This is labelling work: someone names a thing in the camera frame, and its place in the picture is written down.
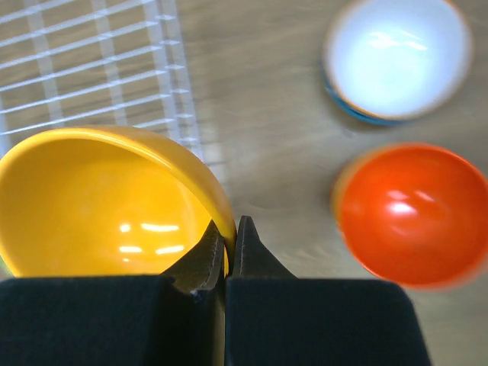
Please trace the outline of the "white black striped bowl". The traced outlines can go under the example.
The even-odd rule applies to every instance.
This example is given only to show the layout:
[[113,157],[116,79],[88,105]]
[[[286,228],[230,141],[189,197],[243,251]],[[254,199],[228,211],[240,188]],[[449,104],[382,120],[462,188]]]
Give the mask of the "white black striped bowl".
[[456,93],[473,53],[467,17],[451,1],[353,1],[327,29],[322,66],[350,106],[415,120]]

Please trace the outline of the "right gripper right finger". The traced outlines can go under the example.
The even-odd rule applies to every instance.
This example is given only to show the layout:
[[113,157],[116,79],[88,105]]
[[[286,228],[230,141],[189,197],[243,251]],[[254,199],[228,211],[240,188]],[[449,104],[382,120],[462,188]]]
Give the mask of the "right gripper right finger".
[[297,278],[239,222],[226,280],[228,365],[429,365],[413,304],[396,284]]

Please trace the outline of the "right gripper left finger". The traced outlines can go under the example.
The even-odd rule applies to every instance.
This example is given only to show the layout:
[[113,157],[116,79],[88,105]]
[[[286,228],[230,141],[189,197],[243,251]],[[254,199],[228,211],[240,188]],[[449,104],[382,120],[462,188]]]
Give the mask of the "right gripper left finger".
[[3,365],[222,365],[223,237],[160,274],[1,283]]

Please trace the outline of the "yellow orange bowl front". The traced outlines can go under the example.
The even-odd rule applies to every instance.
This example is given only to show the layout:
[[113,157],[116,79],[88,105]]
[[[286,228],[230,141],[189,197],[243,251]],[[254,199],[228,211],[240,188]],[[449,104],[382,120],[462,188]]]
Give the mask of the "yellow orange bowl front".
[[152,131],[48,130],[1,159],[1,257],[16,277],[161,273],[210,224],[232,267],[236,225],[222,185]]

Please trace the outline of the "blue bowl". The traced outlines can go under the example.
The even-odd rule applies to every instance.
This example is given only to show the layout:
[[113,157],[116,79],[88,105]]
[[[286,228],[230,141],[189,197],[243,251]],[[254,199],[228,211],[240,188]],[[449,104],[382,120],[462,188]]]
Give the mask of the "blue bowl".
[[343,99],[339,97],[339,94],[333,89],[332,84],[330,83],[327,77],[324,66],[322,66],[321,74],[322,74],[324,89],[326,90],[329,97],[339,106],[339,108],[342,111],[352,116],[353,118],[358,119],[367,124],[384,126],[384,127],[399,126],[401,124],[408,122],[408,120],[388,120],[381,117],[371,116],[366,114],[365,112],[359,111],[358,109],[347,104]]

